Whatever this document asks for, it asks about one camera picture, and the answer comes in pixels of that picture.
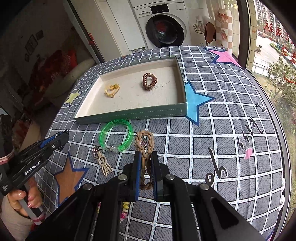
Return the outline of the purple gem charm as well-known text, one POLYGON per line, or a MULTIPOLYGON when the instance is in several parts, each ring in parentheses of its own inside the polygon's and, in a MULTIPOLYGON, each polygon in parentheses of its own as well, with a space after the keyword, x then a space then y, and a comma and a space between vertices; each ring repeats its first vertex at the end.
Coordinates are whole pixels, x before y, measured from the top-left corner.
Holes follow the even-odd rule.
POLYGON ((99 155, 98 155, 99 149, 96 145, 93 146, 92 152, 93 152, 93 158, 98 160, 99 159, 99 155))

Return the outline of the green jewelry tray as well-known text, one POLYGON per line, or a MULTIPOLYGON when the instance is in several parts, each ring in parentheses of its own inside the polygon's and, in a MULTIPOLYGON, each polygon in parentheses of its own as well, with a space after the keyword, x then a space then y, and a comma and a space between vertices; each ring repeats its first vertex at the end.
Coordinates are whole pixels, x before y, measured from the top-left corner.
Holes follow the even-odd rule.
POLYGON ((100 75, 74 119, 81 125, 117 119, 185 116, 185 84, 176 57, 130 64, 100 75))

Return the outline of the green translucent bangle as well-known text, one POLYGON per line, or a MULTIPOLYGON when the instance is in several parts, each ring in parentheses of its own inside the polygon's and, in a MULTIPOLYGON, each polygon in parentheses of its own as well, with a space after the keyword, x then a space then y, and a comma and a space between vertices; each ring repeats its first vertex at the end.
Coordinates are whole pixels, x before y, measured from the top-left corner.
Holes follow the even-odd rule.
POLYGON ((103 127, 98 143, 106 151, 121 153, 130 147, 132 140, 132 125, 127 120, 117 119, 103 127))

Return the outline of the beige hair clip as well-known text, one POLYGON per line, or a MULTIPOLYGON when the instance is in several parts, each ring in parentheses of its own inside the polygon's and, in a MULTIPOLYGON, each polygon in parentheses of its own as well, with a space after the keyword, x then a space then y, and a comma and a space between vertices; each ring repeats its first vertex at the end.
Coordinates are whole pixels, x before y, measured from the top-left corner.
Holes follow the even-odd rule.
POLYGON ((100 151, 97 152, 97 156, 98 156, 97 160, 99 165, 101 166, 102 173, 105 177, 107 177, 110 173, 113 172, 113 169, 108 164, 107 158, 102 153, 100 153, 100 151))

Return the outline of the cream sofa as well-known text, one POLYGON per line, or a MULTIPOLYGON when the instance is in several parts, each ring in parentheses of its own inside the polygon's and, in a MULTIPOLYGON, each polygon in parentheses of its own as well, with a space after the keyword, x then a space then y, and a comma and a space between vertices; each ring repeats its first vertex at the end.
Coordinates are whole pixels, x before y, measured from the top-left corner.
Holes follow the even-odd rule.
POLYGON ((48 99, 53 99, 60 97, 66 92, 68 92, 76 80, 81 77, 89 68, 95 65, 95 60, 93 58, 86 59, 74 67, 65 77, 58 77, 49 85, 46 90, 44 97, 48 99))

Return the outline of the red cushion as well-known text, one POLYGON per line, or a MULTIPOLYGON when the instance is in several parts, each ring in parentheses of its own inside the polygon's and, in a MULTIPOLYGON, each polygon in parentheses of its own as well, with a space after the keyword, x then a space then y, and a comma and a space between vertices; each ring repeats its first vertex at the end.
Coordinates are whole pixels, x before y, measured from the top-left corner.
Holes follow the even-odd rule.
POLYGON ((57 76, 65 77, 77 65, 75 50, 57 50, 46 59, 43 67, 45 74, 54 79, 57 76))

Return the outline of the checked blue grey tablecloth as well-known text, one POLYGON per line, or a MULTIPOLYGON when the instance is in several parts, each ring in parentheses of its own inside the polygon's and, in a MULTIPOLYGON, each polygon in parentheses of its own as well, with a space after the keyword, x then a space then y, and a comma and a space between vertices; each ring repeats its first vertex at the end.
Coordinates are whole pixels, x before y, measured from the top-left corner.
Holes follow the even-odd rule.
POLYGON ((44 194, 47 215, 60 205, 60 187, 54 175, 70 155, 70 173, 78 176, 77 186, 102 184, 103 175, 92 156, 92 147, 104 125, 78 124, 74 116, 96 79, 121 67, 174 56, 182 76, 194 93, 213 97, 199 106, 199 124, 183 117, 144 118, 130 123, 135 132, 154 135, 159 161, 172 174, 191 184, 205 180, 228 201, 266 240, 281 230, 285 218, 282 206, 288 201, 278 132, 267 109, 264 95, 238 66, 219 60, 213 50, 201 47, 169 47, 131 54, 90 68, 72 89, 74 100, 64 103, 48 135, 69 130, 69 142, 56 151, 36 175, 44 194))

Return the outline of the white washing machine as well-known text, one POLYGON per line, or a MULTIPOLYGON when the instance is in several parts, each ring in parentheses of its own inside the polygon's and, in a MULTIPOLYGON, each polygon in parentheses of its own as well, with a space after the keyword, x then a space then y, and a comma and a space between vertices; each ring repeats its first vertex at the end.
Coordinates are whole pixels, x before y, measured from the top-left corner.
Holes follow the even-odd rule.
POLYGON ((147 49, 191 45, 184 1, 130 1, 147 49))

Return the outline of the brown round hanging item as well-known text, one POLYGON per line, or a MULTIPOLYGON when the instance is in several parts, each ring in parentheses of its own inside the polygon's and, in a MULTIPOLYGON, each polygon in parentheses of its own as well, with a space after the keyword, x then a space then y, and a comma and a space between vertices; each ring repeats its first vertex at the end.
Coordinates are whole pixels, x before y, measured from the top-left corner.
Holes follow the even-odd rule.
POLYGON ((206 43, 211 43, 213 40, 216 40, 216 29, 211 22, 205 25, 204 36, 206 43))

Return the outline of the pink checked bag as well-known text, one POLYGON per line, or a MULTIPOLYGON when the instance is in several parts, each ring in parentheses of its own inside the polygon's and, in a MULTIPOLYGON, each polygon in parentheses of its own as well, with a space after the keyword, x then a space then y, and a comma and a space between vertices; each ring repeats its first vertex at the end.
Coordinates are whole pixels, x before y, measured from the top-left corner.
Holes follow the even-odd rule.
POLYGON ((232 51, 233 47, 233 21, 230 10, 218 9, 215 12, 216 44, 232 51))

